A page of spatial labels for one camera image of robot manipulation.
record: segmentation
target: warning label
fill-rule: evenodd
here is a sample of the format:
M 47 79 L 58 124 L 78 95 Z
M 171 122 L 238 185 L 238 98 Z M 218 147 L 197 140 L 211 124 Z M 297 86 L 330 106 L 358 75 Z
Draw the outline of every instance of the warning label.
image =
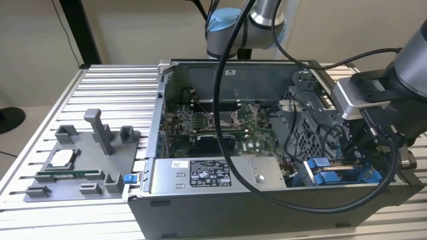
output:
M 194 188 L 231 186 L 233 179 L 227 161 L 190 161 L 190 185 Z

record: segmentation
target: blue latch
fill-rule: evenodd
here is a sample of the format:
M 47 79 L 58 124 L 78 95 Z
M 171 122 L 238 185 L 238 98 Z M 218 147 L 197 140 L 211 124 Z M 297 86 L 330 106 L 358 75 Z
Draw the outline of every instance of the blue latch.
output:
M 123 183 L 125 184 L 137 184 L 139 182 L 139 176 L 134 174 L 129 174 L 125 176 Z
M 329 158 L 326 157 L 311 157 L 307 160 L 309 163 L 309 167 L 311 169 L 314 169 L 315 167 L 321 168 L 321 167 L 331 167 L 331 162 L 329 160 Z
M 362 173 L 358 180 L 361 183 L 379 184 L 383 180 L 383 176 L 379 171 L 374 171 L 369 177 L 366 177 L 366 173 Z
M 334 184 L 341 182 L 335 171 L 322 171 L 314 176 L 318 185 Z

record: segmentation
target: wire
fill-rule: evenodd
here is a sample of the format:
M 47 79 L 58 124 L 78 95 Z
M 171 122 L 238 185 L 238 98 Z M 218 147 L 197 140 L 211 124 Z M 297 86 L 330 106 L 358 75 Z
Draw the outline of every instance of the wire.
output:
M 201 3 L 201 0 L 187 0 L 187 1 L 191 1 L 193 3 L 194 3 L 194 5 L 198 7 L 198 9 L 199 9 L 199 12 L 201 12 L 201 14 L 202 14 L 202 17 L 203 17 L 203 19 L 205 19 L 205 21 L 207 21 L 209 20 L 209 16 L 207 16 L 207 12 L 206 12 L 206 10 L 205 10 L 205 8 L 203 8 L 203 5 L 202 5 L 202 3 Z
M 66 33 L 66 35 L 67 35 L 67 40 L 68 40 L 70 49 L 71 49 L 71 52 L 73 52 L 75 61 L 78 62 L 78 67 L 81 68 L 81 62 L 79 62 L 79 59 L 78 59 L 78 56 L 77 56 L 77 53 L 75 53 L 75 50 L 74 50 L 73 41 L 71 41 L 71 39 L 70 39 L 70 35 L 68 35 L 68 32 L 67 32 L 66 27 L 64 27 L 64 24 L 63 24 L 63 20 L 62 20 L 60 14 L 59 14 L 59 10 L 58 10 L 58 8 L 56 8 L 56 5 L 55 5 L 54 0 L 51 0 L 51 2 L 52 2 L 52 5 L 54 5 L 54 8 L 55 8 L 55 12 L 56 12 L 56 16 L 58 16 L 58 19 L 59 19 L 59 23 L 60 23 L 62 29 L 64 30 L 64 33 Z
M 4 151 L 0 151 L 0 154 L 10 155 L 10 156 L 14 157 L 14 158 L 18 158 L 18 157 L 19 157 L 19 156 L 16 156 L 16 155 L 14 155 L 14 154 L 11 154 L 11 153 L 8 153 L 8 152 L 4 152 Z
M 203 111 L 210 115 L 210 112 L 209 112 L 207 109 L 202 106 L 202 104 L 198 102 L 198 100 L 194 99 L 194 102 L 201 106 L 201 108 L 203 109 Z
M 211 4 L 207 11 L 207 20 L 205 23 L 205 38 L 209 38 L 209 25 L 211 22 L 213 13 L 217 11 L 217 8 L 219 7 L 221 0 L 211 0 Z
M 257 118 L 254 118 L 254 119 L 251 119 L 251 120 L 247 120 L 247 121 L 239 123 L 238 126 L 241 126 L 241 125 L 243 125 L 243 124 L 247 124 L 247 123 L 250 123 L 250 122 L 254 122 L 255 120 L 257 120 Z
M 277 19 L 277 14 L 278 14 L 278 9 L 279 9 L 279 5 L 281 5 L 281 2 L 282 0 L 278 1 L 277 5 L 275 5 L 275 9 L 274 9 L 274 12 L 273 12 L 273 17 L 271 19 Z M 377 50 L 373 50 L 373 51 L 367 51 L 357 56 L 353 56 L 351 58 L 343 60 L 343 61 L 339 61 L 338 63 L 334 63 L 333 65 L 329 65 L 329 66 L 313 66 L 313 65 L 307 65 L 306 63 L 303 63 L 302 61 L 297 60 L 289 53 L 287 51 L 283 49 L 281 43 L 279 43 L 279 40 L 278 40 L 278 36 L 277 36 L 277 31 L 275 31 L 275 21 L 271 22 L 271 34 L 273 34 L 273 40 L 274 40 L 274 43 L 279 49 L 279 51 L 282 52 L 282 54 L 298 65 L 301 65 L 302 67 L 305 68 L 309 68 L 309 69 L 314 69 L 314 70 L 329 70 L 329 69 L 333 69 L 333 68 L 337 68 L 338 66 L 341 65 L 345 65 L 347 63 L 351 63 L 353 61 L 358 60 L 358 59 L 362 59 L 367 56 L 371 56 L 371 55 L 375 55 L 375 54 L 382 54 L 382 53 L 399 53 L 399 51 L 402 50 L 402 47 L 399 48 L 381 48 L 381 49 L 377 49 Z
M 291 160 L 294 162 L 299 162 L 301 164 L 303 164 L 303 161 L 297 158 L 298 156 L 301 156 L 301 154 L 299 155 L 293 155 L 290 153 L 290 151 L 289 151 L 289 145 L 290 145 L 290 142 L 291 142 L 291 137 L 293 137 L 293 135 L 295 135 L 295 127 L 297 127 L 297 121 L 298 121 L 298 109 L 297 109 L 295 99 L 297 99 L 297 95 L 299 93 L 302 93 L 302 92 L 310 92 L 310 93 L 314 93 L 314 94 L 317 93 L 313 90 L 303 89 L 303 90 L 297 91 L 297 93 L 293 95 L 293 98 L 291 98 L 293 105 L 294 105 L 293 122 L 291 122 L 291 128 L 289 130 L 289 135 L 286 137 L 285 144 L 283 144 L 285 154 L 291 158 Z
M 278 106 L 274 106 L 274 107 L 266 108 L 266 109 L 267 109 L 267 111 L 266 111 L 267 117 L 270 117 L 270 115 L 271 115 L 273 113 L 277 113 L 277 112 L 281 111 L 281 108 L 279 108 Z
M 255 186 L 253 186 L 253 184 L 245 179 L 245 177 L 241 175 L 238 168 L 234 164 L 233 158 L 230 156 L 230 153 L 227 151 L 227 147 L 226 147 L 226 143 L 225 143 L 225 139 L 223 139 L 223 132 L 222 132 L 222 125 L 221 125 L 221 112 L 219 112 L 219 104 L 221 104 L 221 90 L 222 90 L 222 80 L 223 80 L 223 74 L 225 74 L 225 68 L 226 68 L 226 64 L 227 64 L 227 58 L 231 52 L 231 49 L 234 47 L 234 43 L 242 28 L 242 25 L 245 24 L 245 21 L 247 19 L 250 10 L 254 6 L 257 0 L 247 0 L 245 7 L 242 8 L 242 12 L 241 15 L 237 19 L 237 23 L 234 25 L 231 34 L 230 34 L 230 38 L 229 38 L 229 42 L 223 51 L 223 54 L 221 55 L 219 58 L 219 62 L 218 62 L 218 67 L 217 67 L 217 71 L 215 71 L 215 77 L 214 77 L 214 102 L 213 102 L 213 106 L 214 106 L 214 123 L 215 123 L 215 132 L 217 132 L 217 137 L 218 137 L 218 144 L 219 144 L 219 148 L 221 148 L 221 152 L 223 154 L 223 157 L 229 163 L 229 167 L 230 170 L 235 176 L 235 178 L 238 179 L 238 181 L 242 183 L 242 185 L 254 193 L 257 194 L 259 197 L 262 197 L 263 199 L 266 199 L 267 201 L 270 201 L 271 203 L 290 208 L 293 210 L 297 211 L 302 211 L 306 213 L 313 213 L 313 214 L 338 214 L 338 213 L 343 213 L 347 211 L 351 211 L 357 208 L 359 208 L 361 206 L 363 206 L 366 203 L 369 203 L 374 198 L 377 198 L 377 196 L 383 192 L 383 190 L 389 187 L 397 171 L 398 171 L 398 167 L 399 167 L 399 148 L 398 145 L 395 143 L 395 141 L 389 137 L 387 142 L 389 142 L 389 146 L 390 146 L 390 151 L 391 151 L 391 164 L 390 164 L 390 168 L 389 168 L 389 173 L 383 179 L 383 181 L 379 183 L 379 185 L 377 186 L 377 188 L 361 199 L 358 199 L 357 201 L 354 201 L 353 203 L 345 205 L 345 206 L 339 206 L 339 207 L 334 207 L 334 208 L 313 208 L 313 207 L 305 207 L 301 205 L 295 205 L 293 203 L 281 201 L 278 199 L 275 199 L 274 197 L 271 197 L 267 193 L 262 192 Z
M 325 134 L 325 137 L 321 141 L 321 145 L 322 145 L 322 156 L 325 157 L 326 155 L 326 151 L 327 151 L 327 148 L 326 148 L 326 145 L 327 145 L 327 141 L 329 141 L 329 136 L 331 135 L 333 131 L 337 132 L 337 128 L 339 128 L 341 125 L 333 125 L 333 126 L 329 126 L 330 129 L 326 131 L 326 134 Z

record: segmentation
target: metal slotted table surface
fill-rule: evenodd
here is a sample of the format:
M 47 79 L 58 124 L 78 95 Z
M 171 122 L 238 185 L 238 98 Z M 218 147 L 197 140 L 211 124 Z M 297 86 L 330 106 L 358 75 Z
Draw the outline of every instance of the metal slotted table surface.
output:
M 337 81 L 358 70 L 346 66 L 327 71 Z M 81 70 L 56 102 L 0 182 L 0 238 L 18 239 L 145 239 L 131 209 L 122 199 L 26 203 L 24 190 L 55 146 L 59 125 L 79 131 L 91 126 L 83 116 L 102 109 L 102 119 L 115 130 L 133 125 L 142 132 L 134 172 L 145 169 L 146 147 L 158 91 L 158 66 L 94 65 Z M 411 151 L 417 175 L 427 183 L 427 136 Z M 401 206 L 386 207 L 357 228 L 222 238 L 234 240 L 314 239 L 427 239 L 427 189 Z

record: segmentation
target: black pole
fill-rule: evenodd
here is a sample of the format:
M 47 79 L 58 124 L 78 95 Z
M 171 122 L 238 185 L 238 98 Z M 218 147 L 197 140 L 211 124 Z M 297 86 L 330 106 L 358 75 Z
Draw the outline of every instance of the black pole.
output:
M 86 65 L 103 64 L 82 0 L 59 0 Z

